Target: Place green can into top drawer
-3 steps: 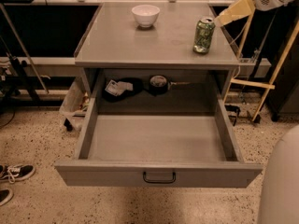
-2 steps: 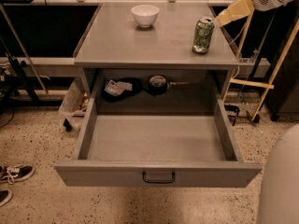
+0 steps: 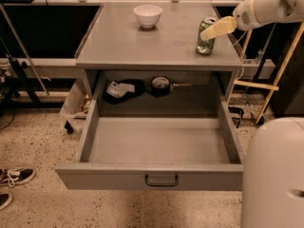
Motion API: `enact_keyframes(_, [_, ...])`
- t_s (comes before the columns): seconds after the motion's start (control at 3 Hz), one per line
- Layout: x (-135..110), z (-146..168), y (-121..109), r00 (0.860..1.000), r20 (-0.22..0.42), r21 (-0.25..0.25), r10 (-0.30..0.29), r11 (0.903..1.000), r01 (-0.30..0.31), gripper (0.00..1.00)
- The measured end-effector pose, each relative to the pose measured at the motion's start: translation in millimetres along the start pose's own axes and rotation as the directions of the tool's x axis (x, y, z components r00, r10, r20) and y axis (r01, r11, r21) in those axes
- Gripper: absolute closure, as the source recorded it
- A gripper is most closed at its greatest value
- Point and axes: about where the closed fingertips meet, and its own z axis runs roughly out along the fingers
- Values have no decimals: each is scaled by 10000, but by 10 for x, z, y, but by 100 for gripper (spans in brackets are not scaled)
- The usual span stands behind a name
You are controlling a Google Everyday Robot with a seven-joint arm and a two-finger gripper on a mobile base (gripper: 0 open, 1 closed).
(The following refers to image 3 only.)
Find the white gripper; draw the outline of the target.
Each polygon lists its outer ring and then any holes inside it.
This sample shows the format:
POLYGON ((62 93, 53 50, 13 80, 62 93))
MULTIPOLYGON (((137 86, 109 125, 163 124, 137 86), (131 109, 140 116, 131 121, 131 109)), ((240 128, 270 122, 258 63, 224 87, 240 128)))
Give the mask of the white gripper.
POLYGON ((225 16, 206 28, 201 34, 202 41, 211 40, 235 31, 236 28, 247 31, 261 27, 257 20, 257 0, 243 0, 233 11, 233 16, 225 16))

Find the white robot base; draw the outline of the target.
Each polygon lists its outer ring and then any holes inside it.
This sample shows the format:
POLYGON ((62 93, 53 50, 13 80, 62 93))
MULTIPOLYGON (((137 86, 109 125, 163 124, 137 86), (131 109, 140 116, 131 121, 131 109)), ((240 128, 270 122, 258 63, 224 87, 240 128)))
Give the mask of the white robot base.
POLYGON ((304 228, 304 119, 265 123, 247 149, 241 228, 304 228))

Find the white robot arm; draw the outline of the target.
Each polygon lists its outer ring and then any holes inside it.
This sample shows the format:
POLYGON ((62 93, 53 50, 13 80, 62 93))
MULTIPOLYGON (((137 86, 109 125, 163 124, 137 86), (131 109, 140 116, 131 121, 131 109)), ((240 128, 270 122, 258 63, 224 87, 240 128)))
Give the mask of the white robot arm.
POLYGON ((302 22, 304 0, 243 0, 232 16, 219 19, 199 36, 203 41, 234 32, 248 31, 272 23, 302 22))

